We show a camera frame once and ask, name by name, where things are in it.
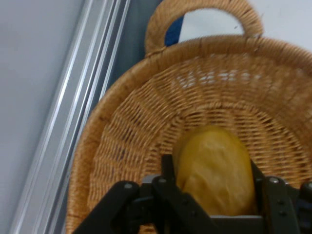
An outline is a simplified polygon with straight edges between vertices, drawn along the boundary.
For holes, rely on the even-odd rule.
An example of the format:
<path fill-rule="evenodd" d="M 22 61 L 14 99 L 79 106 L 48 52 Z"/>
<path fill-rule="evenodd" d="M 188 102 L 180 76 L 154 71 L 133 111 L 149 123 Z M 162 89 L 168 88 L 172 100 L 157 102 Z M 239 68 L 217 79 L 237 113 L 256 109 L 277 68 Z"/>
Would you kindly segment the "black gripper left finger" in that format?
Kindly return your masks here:
<path fill-rule="evenodd" d="M 153 224 L 158 234 L 213 234 L 215 225 L 175 184 L 171 155 L 161 158 L 161 175 L 138 185 L 114 184 L 74 230 L 76 234 L 137 234 Z"/>

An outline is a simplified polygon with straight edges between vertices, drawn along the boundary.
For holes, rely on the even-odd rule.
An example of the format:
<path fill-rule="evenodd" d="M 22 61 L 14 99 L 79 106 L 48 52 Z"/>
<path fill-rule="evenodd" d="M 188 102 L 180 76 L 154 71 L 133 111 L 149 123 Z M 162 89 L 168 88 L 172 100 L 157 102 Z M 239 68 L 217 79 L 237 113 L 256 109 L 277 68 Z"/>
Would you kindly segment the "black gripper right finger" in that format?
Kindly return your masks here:
<path fill-rule="evenodd" d="M 276 176 L 265 176 L 251 161 L 258 210 L 266 234 L 312 232 L 312 182 L 296 189 Z"/>

